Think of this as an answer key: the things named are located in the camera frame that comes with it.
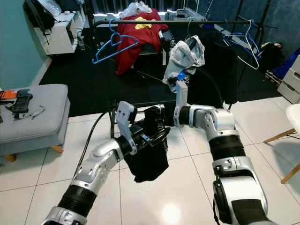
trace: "white tile floor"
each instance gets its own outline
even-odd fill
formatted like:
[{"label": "white tile floor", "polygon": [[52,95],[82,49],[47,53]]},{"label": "white tile floor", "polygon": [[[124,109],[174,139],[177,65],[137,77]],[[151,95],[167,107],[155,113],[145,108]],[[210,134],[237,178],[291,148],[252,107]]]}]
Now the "white tile floor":
[{"label": "white tile floor", "polygon": [[[264,139],[291,128],[282,97],[237,103],[232,112],[269,203],[269,218],[300,225],[300,173],[280,183],[300,162],[300,140]],[[39,225],[70,183],[88,132],[98,114],[69,118],[64,152],[41,149],[0,157],[0,225]],[[109,118],[98,124],[88,153],[109,139]],[[155,181],[135,183],[125,162],[116,165],[88,216],[88,225],[214,225],[212,157],[203,131],[172,128],[169,168]]]}]

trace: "wooden leg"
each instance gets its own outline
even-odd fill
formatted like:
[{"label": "wooden leg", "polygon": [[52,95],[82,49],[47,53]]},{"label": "wooden leg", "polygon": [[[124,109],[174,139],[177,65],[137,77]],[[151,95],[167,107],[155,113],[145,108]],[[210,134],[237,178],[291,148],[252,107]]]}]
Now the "wooden leg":
[{"label": "wooden leg", "polygon": [[281,183],[285,184],[299,170],[300,170],[300,163],[296,165],[296,167],[293,168],[293,170],[281,180]]},{"label": "wooden leg", "polygon": [[268,143],[268,142],[274,141],[274,140],[276,140],[276,139],[278,139],[278,138],[280,138],[280,137],[287,136],[287,135],[289,135],[289,134],[291,134],[291,133],[294,133],[294,132],[296,132],[296,130],[293,128],[293,129],[290,129],[290,130],[288,130],[288,131],[285,131],[285,132],[283,132],[283,133],[281,133],[281,134],[278,134],[278,135],[276,135],[276,136],[274,136],[274,137],[272,137],[272,138],[269,138],[269,139],[267,139],[267,140],[265,140],[265,141],[263,141],[263,142],[264,142],[264,143]]},{"label": "wooden leg", "polygon": [[51,148],[58,151],[59,153],[63,153],[63,151],[64,151],[60,145],[55,145],[55,146],[52,146]]},{"label": "wooden leg", "polygon": [[16,159],[15,154],[10,154],[10,155],[6,155],[5,158],[9,161],[9,162],[14,162]]}]

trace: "gray cushioned stool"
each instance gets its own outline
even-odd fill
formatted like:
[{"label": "gray cushioned stool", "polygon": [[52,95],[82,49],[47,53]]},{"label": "gray cushioned stool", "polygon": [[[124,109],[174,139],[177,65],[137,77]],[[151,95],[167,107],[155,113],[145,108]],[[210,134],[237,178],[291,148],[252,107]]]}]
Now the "gray cushioned stool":
[{"label": "gray cushioned stool", "polygon": [[28,105],[29,112],[35,111],[40,105],[45,111],[34,119],[28,117],[14,121],[12,113],[1,105],[0,156],[6,156],[13,162],[18,152],[46,147],[63,152],[60,145],[64,143],[70,109],[68,87],[48,84],[21,89],[30,89],[33,95]]}]

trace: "red garment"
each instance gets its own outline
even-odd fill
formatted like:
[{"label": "red garment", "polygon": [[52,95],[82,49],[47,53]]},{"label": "red garment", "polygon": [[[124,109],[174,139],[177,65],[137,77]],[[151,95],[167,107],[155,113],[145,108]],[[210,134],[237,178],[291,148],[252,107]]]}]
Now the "red garment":
[{"label": "red garment", "polygon": [[[161,20],[158,11],[152,9],[152,13],[140,13],[135,16],[128,16],[123,18],[123,20],[135,20],[138,17],[142,17],[146,20]],[[139,53],[142,50],[142,46],[146,43],[149,43],[154,46],[155,50],[159,53],[161,52],[161,45],[158,32],[160,30],[169,29],[165,24],[152,24],[151,28],[145,27],[137,30],[135,28],[136,24],[119,24],[118,32],[121,35],[131,35],[139,40],[139,43],[119,54],[116,55],[117,61],[117,75],[121,76],[130,66],[136,61]],[[118,44],[117,51],[126,48],[134,43],[132,38],[123,38],[122,43]]]}]

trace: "blue plastic hanger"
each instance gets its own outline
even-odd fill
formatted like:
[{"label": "blue plastic hanger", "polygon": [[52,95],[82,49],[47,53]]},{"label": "blue plastic hanger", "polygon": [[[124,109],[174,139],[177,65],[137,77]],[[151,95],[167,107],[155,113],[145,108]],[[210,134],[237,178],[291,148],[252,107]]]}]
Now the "blue plastic hanger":
[{"label": "blue plastic hanger", "polygon": [[[115,31],[111,28],[111,22],[112,22],[113,20],[115,20],[115,19],[111,19],[110,22],[109,22],[109,29],[110,29],[111,32],[112,32],[111,38],[110,38],[110,40],[109,40],[108,42],[106,42],[104,45],[102,45],[101,48],[98,50],[98,52],[96,53],[96,60],[92,59],[92,63],[93,63],[93,64],[102,62],[102,61],[104,61],[104,60],[106,60],[106,59],[108,59],[108,58],[110,58],[110,57],[112,57],[112,56],[114,56],[114,55],[116,55],[116,54],[119,54],[119,53],[121,53],[121,52],[127,50],[128,48],[131,48],[131,47],[133,47],[133,46],[135,46],[135,45],[137,45],[137,44],[139,43],[139,40],[138,40],[137,38],[133,37],[133,36],[130,36],[130,35],[121,35],[120,33],[115,32]],[[118,37],[120,38],[120,41],[114,43],[114,42],[113,42],[113,38],[114,38],[115,36],[118,36]],[[100,54],[100,52],[103,51],[103,49],[104,49],[108,44],[111,44],[111,46],[118,45],[118,44],[122,43],[122,39],[123,39],[123,38],[132,38],[132,39],[134,40],[134,43],[133,43],[132,45],[126,47],[126,48],[121,49],[121,50],[118,51],[118,52],[115,52],[115,53],[113,53],[113,54],[111,54],[111,55],[109,55],[109,56],[106,56],[106,57],[102,58],[102,59],[98,59],[98,55]]]}]

